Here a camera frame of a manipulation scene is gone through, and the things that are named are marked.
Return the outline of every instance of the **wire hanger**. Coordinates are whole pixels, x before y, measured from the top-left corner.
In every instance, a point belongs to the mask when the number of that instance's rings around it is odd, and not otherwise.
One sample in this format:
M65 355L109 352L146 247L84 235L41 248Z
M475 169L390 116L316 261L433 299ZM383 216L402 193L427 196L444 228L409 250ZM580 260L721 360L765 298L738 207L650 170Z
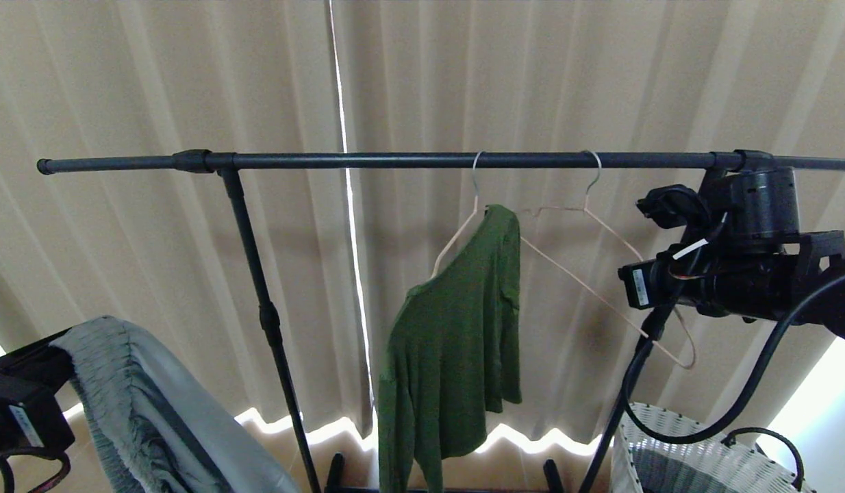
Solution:
M456 240L458 240L459 235L462 234L464 230L466 230L470 222L472 222L472 219L475 218L478 213L480 188L477 184L477 162L478 159L480 159L480 154L482 153L483 151L477 153L477 155L475 156L475 162L472 163L472 183L475 184L475 209L472 210L472 214L468 216L466 222L463 222L461 227L459 227L459 231L456 231L456 234L454 234L453 237L450 238L450 241L447 242L447 246L444 247L444 250L441 250L441 253L438 254L438 258L435 259L435 268L432 269L431 277L429 278L429 280L434 279L435 276L438 275L438 269L441 267L441 261L444 259L444 256L447 255L447 252L450 251L450 247L452 247L453 244L456 243Z
M534 212L532 212L532 210L530 210L530 209L525 209L525 210L520 210L517 213L518 214L528 214L528 215L532 215L533 218L537 218L541 214L542 210L570 210L571 212L583 212L586 216L589 216L589 218L594 219L594 221L598 222L601 225L601 227L605 228L606 231L608 231L608 233L613 235L613 237L617 238L617 240L619 240L621 243L623 243L624 246L626 246L626 248L628 250L630 250L630 252L632 252L633 255L636 256L636 258L639 259L639 261L644 261L644 257L642 257L642 254L639 253L639 251L634 246L632 246L632 244L630 244L629 241L626 241L625 238L623 238L622 236L620 236L619 233L617 233L617 231L614 231L614 228L611 228L608 224L605 223L605 221L600 219L598 216L596 216L594 213L592 213L592 210L590 210L590 207L589 207L589 205L590 205L590 190L592 189L592 187L594 187L596 182L598 182L601 178L601 175L602 175L602 160L600 159L598 154L595 153L594 151L585 151L585 152L592 154L592 157L594 157L596 159L596 164L598 164L598 168L596 169L596 177L594 178L594 181L591 181L590 184L588 185L588 187L586 188L586 193L584 194L584 207L583 208L544 206L544 207L539 207ZM552 259L550 256L547 255L547 253L542 252L541 249L539 249L534 244L531 244L528 240L526 240L526 238L520 237L520 240L522 240L523 243L525 243L530 249L532 249L533 251L538 253L538 255L540 255L546 261L550 262L551 264L553 264L554 266L556 266L557 268L562 270L564 273L569 275L569 277L572 277L578 284L580 284L583 288L585 288L585 290L587 290L590 294L592 294L592 296L595 296L596 299L598 299L599 301L604 303L606 306L608 306L608 308L610 308L620 318L623 318L623 320L628 325L630 325L630 327L633 327L636 331L638 331L639 334L642 334L642 337L645 337L646 339L648 337L650 337L650 336L648 336L647 333L645 333L645 331L642 331L642 328L638 324L636 324L635 322L633 322L632 320L627 318L625 315L623 315L623 313L620 312L619 309L616 308L616 306L612 305L610 302L608 302L608 300L604 299L604 297L602 297L601 294L597 293L596 290L594 290L594 288L590 287L587 283L585 283L585 281L582 281L581 278L578 277L578 275L575 275L572 271L567 269L565 266L563 266L559 262ZM679 359L679 358L677 358L677 356L673 355L668 349L666 349L666 347L663 347L663 345L660 344L659 341L655 340L655 341L653 341L653 344L654 344L655 347L657 347L657 349L659 349L660 351L663 351L664 355L666 355L670 359L672 359L673 362L675 362L676 365L679 365L679 367L682 367L682 368L685 368L685 369L691 369L691 368L694 367L694 365L696 364L696 361L697 361L696 344L694 343L694 338L691 336L691 333L688 330L688 324L686 324L685 319L681 315L681 312L679 312L679 310L677 308L674 308L673 312L675 312L675 315L679 319L679 322L681 324L681 328L685 331L685 334L688 337L688 341L691 344L691 351L692 351L691 362L690 363L682 362L681 359Z

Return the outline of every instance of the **basket handle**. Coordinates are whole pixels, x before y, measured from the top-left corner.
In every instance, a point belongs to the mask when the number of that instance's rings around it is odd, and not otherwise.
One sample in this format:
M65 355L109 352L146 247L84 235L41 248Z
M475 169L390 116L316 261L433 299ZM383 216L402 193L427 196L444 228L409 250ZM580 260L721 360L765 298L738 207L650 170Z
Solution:
M758 428L758 427L748 427L748 428L736 428L735 430L730 431L727 434L726 438L721 440L720 443L726 446L733 446L736 443L736 435L741 435L745 433L761 433L764 435L769 435L774 439L784 443L788 446L788 450L791 451L791 455L794 456L794 461L797 463L797 477L794 478L791 485L795 487L798 491L802 490L803 487L803 477L805 474L805 469L803 468L803 459L800 458L800 452L797 450L797 447L791 443L791 440L785 438L785 436L776 433L773 430L767 430L767 428Z

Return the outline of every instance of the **green long-sleeve shirt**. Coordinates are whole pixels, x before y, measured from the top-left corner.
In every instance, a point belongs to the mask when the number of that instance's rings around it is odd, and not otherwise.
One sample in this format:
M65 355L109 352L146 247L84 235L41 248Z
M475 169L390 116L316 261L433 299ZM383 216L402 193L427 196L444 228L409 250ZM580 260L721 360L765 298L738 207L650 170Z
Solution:
M520 402L517 320L520 225L491 205L478 230L437 277L411 288L379 378L379 485L407 490L413 460L441 493L441 459L486 439L485 411Z

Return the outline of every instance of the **black metal pole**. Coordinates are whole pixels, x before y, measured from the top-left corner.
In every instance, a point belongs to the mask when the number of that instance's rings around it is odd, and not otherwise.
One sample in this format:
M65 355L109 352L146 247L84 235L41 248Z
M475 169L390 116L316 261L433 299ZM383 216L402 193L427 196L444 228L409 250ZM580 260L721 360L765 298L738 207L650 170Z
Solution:
M249 220L249 210L243 194L243 184L240 181L239 172L235 169L224 168L218 172L225 181L225 190L231 199L231 206L234 209L234 218L237 219L237 228L243 240L243 249L247 253L249 270L253 275L255 293L259 299L259 320L261 328L267 337L267 344L273 352L273 359L276 362L276 371L279 374L279 383L282 385L282 393L286 398L288 414L292 417L294 437L298 440L298 448L301 452L301 459L304 462L304 469L307 471L307 480L310 481L311 493L320 493L319 479L316 477L316 469L313 465L313 458L310 456L310 446L307 445L307 435L304 434L304 425L301 422L301 411L298 408L298 400L294 395L294 384L292 374L288 369L286 350L282 346L282 334L279 332L279 313L270 299L267 291L267 281L264 277L264 269L261 268L261 257L255 244L253 225Z
M70 171L179 169L470 168L476 153L213 153L195 149L172 156L38 160L43 175ZM687 168L738 171L791 166L845 171L845 160L773 156L759 151L728 153L599 153L603 168ZM478 168L596 168L591 153L483 153Z
M707 169L701 184L699 184L699 190L703 190L703 188L709 186L713 181L725 177L726 174L727 172L722 169ZM690 228L685 228L685 231L681 235L681 241L690 241L694 237L694 234L694 231ZM645 361L651 355L653 346L650 342L659 340L663 336L663 330L666 328L666 321L670 315L672 315L672 306L657 306L648 313L648 316L645 316L644 322L642 322L642 331L648 334L648 337L639 336L638 342L635 343L635 355L641 353L642 362L639 365L639 371L634 375L629 375L627 387L630 394L638 383L639 375L642 374ZM620 419L623 418L623 412L623 406L620 405L620 396L617 396L617 399L614 400L614 405L611 407L611 414L608 416L605 430L602 431L602 438L598 446L596 446L596 452L592 456L588 471L584 475L584 481L581 482L581 487L578 489L579 493L589 493L592 489L592 484L596 480L598 470L602 467L602 461L604 461L608 447L611 445L611 438L617 433L617 427L620 425Z

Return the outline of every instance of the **shirt sleeve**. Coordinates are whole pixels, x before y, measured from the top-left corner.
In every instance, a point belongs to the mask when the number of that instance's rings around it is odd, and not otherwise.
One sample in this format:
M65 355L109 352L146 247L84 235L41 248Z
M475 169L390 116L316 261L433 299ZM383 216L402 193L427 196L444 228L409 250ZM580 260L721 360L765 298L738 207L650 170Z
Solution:
M394 362L379 378L378 399L379 490L404 493L414 463L416 421L407 379L398 378Z
M501 391L520 403L520 224L514 218L501 250Z

